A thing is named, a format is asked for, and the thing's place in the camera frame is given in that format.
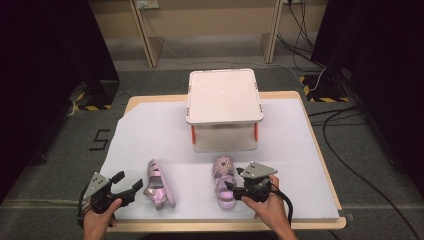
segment hand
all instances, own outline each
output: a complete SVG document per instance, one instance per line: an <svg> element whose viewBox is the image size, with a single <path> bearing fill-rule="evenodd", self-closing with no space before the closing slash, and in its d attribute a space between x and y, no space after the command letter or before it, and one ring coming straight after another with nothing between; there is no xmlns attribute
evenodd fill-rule
<svg viewBox="0 0 424 240"><path fill-rule="evenodd" d="M97 214L92 210L84 215L84 239L85 240L103 240L107 228L116 227L116 219L112 217L113 213L121 206L122 199L116 199L106 212Z"/></svg>
<svg viewBox="0 0 424 240"><path fill-rule="evenodd" d="M270 175L269 178L275 185L272 186L272 190L277 190L280 187L279 179L274 175ZM287 219L284 201L279 196L270 193L264 203L255 202L245 196L241 200L255 211L254 218L260 218L280 239L297 239Z"/></svg>

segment gray carpet floor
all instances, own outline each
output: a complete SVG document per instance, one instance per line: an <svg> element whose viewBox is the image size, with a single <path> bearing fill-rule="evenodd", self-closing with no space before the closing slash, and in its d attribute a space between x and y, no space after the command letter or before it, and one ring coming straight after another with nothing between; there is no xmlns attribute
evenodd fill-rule
<svg viewBox="0 0 424 240"><path fill-rule="evenodd" d="M281 68L255 68L260 91L298 91L308 114L343 109L357 104L308 102L293 72ZM119 72L121 80L110 110L76 111L62 124L51 144L47 163L28 166L0 206L0 239L82 239L76 224L76 203L93 172L107 155L118 120L132 96L186 94L191 70ZM323 120L310 118L348 224L342 230L296 231L299 239L415 239L400 215L372 187L352 173L330 150L323 135ZM349 111L326 128L331 147L355 172L371 182L424 238L424 201L407 175L394 167L390 154L361 110ZM94 142L96 134L104 143ZM108 233L107 239L140 239L143 234ZM223 236L209 235L211 239ZM166 235L167 239L193 239ZM207 239L195 235L194 239Z"/></svg>

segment pink shoe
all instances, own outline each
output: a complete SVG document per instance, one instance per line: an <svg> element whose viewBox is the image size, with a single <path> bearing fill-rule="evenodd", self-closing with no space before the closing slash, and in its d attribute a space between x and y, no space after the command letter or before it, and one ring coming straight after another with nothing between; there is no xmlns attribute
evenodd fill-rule
<svg viewBox="0 0 424 240"><path fill-rule="evenodd" d="M162 169L154 159L147 164L147 176L149 177L149 185L143 191L143 194L155 203L156 210L163 209L166 201L169 201L171 207L175 207L174 197L165 180Z"/></svg>
<svg viewBox="0 0 424 240"><path fill-rule="evenodd" d="M215 180L215 192L218 196L218 203L222 209L231 209L236 205L233 192L228 190L225 181L233 183L234 180L234 166L233 161L228 156L220 156L215 159L213 164L213 178Z"/></svg>

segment white box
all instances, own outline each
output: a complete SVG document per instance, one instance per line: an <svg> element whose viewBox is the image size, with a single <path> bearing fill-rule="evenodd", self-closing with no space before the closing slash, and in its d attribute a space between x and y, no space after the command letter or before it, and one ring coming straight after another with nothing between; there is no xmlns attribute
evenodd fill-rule
<svg viewBox="0 0 424 240"><path fill-rule="evenodd" d="M263 112L252 69L194 71L187 122L196 152L254 150Z"/></svg>

